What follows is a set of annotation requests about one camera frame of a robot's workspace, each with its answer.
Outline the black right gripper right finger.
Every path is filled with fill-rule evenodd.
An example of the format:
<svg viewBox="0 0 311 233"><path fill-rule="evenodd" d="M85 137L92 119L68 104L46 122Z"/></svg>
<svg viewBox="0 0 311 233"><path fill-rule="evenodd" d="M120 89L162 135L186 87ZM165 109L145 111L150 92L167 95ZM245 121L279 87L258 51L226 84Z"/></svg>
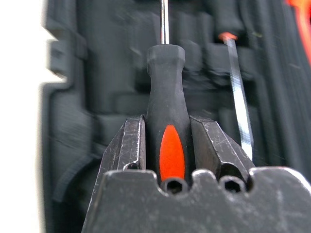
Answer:
<svg viewBox="0 0 311 233"><path fill-rule="evenodd" d="M212 119L190 116L190 123L196 168L210 170L217 180L228 175L246 181L254 164L241 146Z"/></svg>

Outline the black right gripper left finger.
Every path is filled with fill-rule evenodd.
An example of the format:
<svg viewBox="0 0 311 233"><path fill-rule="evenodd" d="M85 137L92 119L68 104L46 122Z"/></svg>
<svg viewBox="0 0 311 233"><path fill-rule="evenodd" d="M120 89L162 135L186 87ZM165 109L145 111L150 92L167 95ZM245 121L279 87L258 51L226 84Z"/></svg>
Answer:
<svg viewBox="0 0 311 233"><path fill-rule="evenodd" d="M129 117L105 149L88 205L81 233L90 233L102 195L104 174L110 170L125 171L130 167L146 169L144 116Z"/></svg>

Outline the black screwdriver with orange inlay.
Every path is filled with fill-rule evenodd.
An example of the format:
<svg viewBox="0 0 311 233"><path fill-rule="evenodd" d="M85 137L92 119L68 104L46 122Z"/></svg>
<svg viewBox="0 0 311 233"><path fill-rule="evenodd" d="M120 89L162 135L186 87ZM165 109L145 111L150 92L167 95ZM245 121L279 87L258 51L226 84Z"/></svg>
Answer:
<svg viewBox="0 0 311 233"><path fill-rule="evenodd" d="M147 162L160 182L191 182L195 169L190 118L182 85L185 51L170 43L168 0L160 2L160 44L147 52L151 91L147 107Z"/></svg>

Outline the slim metal tool orange end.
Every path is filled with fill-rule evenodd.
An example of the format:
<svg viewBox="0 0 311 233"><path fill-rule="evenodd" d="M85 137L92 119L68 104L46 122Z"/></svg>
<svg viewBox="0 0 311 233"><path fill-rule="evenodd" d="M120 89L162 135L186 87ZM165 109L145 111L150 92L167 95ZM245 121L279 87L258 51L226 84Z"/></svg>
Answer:
<svg viewBox="0 0 311 233"><path fill-rule="evenodd" d="M233 93L238 129L241 138L241 147L246 155L249 157L249 159L252 160L253 134L236 48L237 36L229 32L224 32L219 35L219 38L224 42L228 49L230 63L230 82Z"/></svg>

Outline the black plastic tool case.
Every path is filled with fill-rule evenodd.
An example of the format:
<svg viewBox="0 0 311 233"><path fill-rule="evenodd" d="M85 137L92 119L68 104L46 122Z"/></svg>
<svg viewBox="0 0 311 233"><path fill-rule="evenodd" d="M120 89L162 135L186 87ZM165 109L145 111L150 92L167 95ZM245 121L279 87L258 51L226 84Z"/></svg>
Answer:
<svg viewBox="0 0 311 233"><path fill-rule="evenodd" d="M129 117L147 115L147 52L160 44L159 0L47 0L43 85L46 233L81 233L103 153ZM236 48L253 134L248 179L195 169L160 182L149 168L104 174L90 233L311 233L311 67L285 0L169 0L170 43L185 51L190 116L241 146L228 49Z"/></svg>

